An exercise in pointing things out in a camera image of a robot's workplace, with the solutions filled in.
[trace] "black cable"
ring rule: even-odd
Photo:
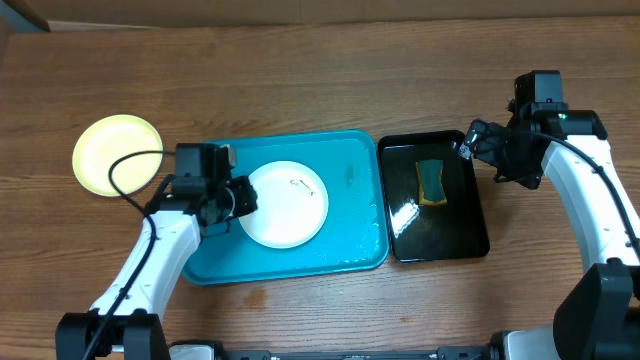
[[[615,185],[613,185],[613,182],[611,182],[611,179],[609,179],[609,176],[607,176],[602,166],[598,165],[589,155],[585,154],[582,150],[578,149],[571,143],[562,139],[558,139],[554,136],[544,134],[544,133],[536,133],[532,131],[516,131],[516,132],[511,132],[508,135],[508,137],[513,137],[513,136],[533,136],[540,139],[553,141],[573,151],[576,155],[582,158],[582,160],[584,160],[587,164],[589,164],[591,168],[593,168],[594,173],[600,176],[605,186],[609,190],[609,193],[611,194],[611,198],[614,204],[616,205],[616,208],[618,209],[618,213],[620,215],[620,219],[622,220],[622,224],[624,226],[625,232],[627,233],[627,236],[629,236],[629,242],[631,243],[631,246],[633,247],[633,250],[635,251],[636,256],[638,257],[638,260],[640,260],[640,244],[639,244],[638,238],[635,235],[635,231],[633,230],[633,225],[631,224],[631,220],[629,219],[627,210],[624,207],[624,203],[622,202],[622,198],[620,198],[620,194],[618,193],[618,190],[616,190]]]
[[[96,347],[100,343],[100,337],[102,336],[102,333],[104,333],[105,329],[109,325],[109,322],[113,318],[113,314],[118,309],[118,306],[120,306],[122,301],[127,297],[127,293],[129,292],[129,290],[131,290],[131,286],[133,286],[133,283],[135,282],[136,278],[142,271],[142,268],[144,267],[147,260],[149,259],[149,256],[151,255],[151,250],[153,250],[153,245],[157,239],[156,224],[153,222],[153,219],[151,218],[151,216],[147,214],[145,209],[140,204],[138,204],[135,200],[133,200],[129,195],[125,194],[122,190],[120,190],[120,188],[113,181],[113,170],[116,168],[116,166],[118,166],[121,162],[127,159],[130,159],[132,157],[139,156],[139,155],[146,155],[146,154],[175,155],[174,152],[162,151],[162,150],[138,151],[138,152],[134,152],[129,155],[121,157],[120,159],[116,160],[116,162],[114,162],[109,168],[109,173],[108,173],[109,183],[111,184],[111,186],[113,186],[113,188],[118,192],[118,194],[120,194],[120,196],[123,199],[125,199],[129,204],[131,204],[134,208],[140,211],[140,213],[145,217],[145,219],[147,219],[147,221],[149,222],[149,226],[151,227],[151,237],[149,239],[149,246],[147,246],[147,249],[145,250],[144,254],[142,255],[142,258],[140,259],[140,262],[131,273],[131,276],[129,277],[129,280],[127,280],[126,284],[122,288],[120,288],[118,296],[116,297],[115,301],[113,302],[113,304],[111,305],[107,313],[104,315],[104,318],[100,323],[100,326],[98,327],[96,332],[93,334],[93,338],[89,342],[89,345],[87,346],[84,352],[84,355],[82,356],[82,360],[89,360],[91,358],[95,358],[94,352],[96,350]],[[156,190],[154,197],[158,196],[159,194],[161,195],[164,192],[164,190],[167,188],[169,183],[173,181],[174,178],[175,178],[174,175],[167,175],[164,178],[164,180],[162,180],[162,183]]]

